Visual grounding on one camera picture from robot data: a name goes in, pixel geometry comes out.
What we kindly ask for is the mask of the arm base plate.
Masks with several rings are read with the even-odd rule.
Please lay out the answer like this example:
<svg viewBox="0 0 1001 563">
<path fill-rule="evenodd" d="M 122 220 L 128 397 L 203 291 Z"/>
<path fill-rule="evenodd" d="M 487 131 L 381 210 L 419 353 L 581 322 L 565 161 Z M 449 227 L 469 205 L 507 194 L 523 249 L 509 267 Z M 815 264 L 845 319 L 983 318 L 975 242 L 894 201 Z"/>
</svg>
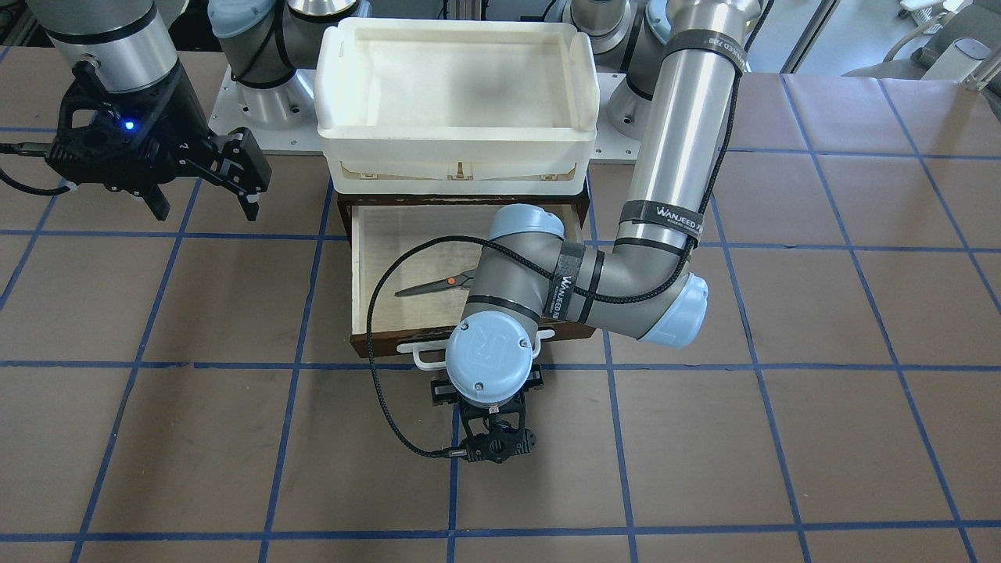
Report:
<svg viewBox="0 0 1001 563">
<path fill-rule="evenodd" d="M 639 156 L 651 101 L 637 96 L 628 76 L 598 72 L 597 136 L 590 163 L 631 164 Z"/>
<path fill-rule="evenodd" d="M 212 131 L 229 133 L 246 126 L 269 156 L 320 156 L 314 76 L 314 69 L 300 69 L 285 84 L 255 89 L 233 81 L 227 68 L 210 112 Z"/>
</svg>

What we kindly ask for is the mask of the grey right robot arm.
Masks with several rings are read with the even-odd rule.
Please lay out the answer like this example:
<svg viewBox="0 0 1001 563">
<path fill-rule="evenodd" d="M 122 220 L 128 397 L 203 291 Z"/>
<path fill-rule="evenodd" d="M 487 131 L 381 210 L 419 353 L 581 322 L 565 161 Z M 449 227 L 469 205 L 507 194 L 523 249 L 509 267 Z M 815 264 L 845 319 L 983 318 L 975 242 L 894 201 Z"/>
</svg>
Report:
<svg viewBox="0 0 1001 563">
<path fill-rule="evenodd" d="M 138 197 L 160 221 L 170 211 L 161 185 L 203 178 L 257 218 L 271 165 L 250 129 L 211 131 L 153 2 L 28 5 L 74 76 L 45 156 L 57 174 Z"/>
</svg>

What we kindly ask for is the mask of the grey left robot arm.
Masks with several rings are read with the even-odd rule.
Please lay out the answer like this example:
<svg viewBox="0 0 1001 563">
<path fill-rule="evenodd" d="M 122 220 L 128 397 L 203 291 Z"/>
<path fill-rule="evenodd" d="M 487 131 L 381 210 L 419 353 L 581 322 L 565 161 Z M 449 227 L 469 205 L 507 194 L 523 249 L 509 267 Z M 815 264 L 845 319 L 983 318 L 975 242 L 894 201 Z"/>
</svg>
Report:
<svg viewBox="0 0 1001 563">
<path fill-rule="evenodd" d="M 446 369 L 461 398 L 500 405 L 528 381 L 545 318 L 578 321 L 641 342 L 683 348 L 698 334 L 708 286 L 687 260 L 703 235 L 716 146 L 737 83 L 758 1 L 669 1 L 669 35 L 644 29 L 625 55 L 612 122 L 640 136 L 611 252 L 565 239 L 547 211 L 497 211 L 480 253 Z"/>
</svg>

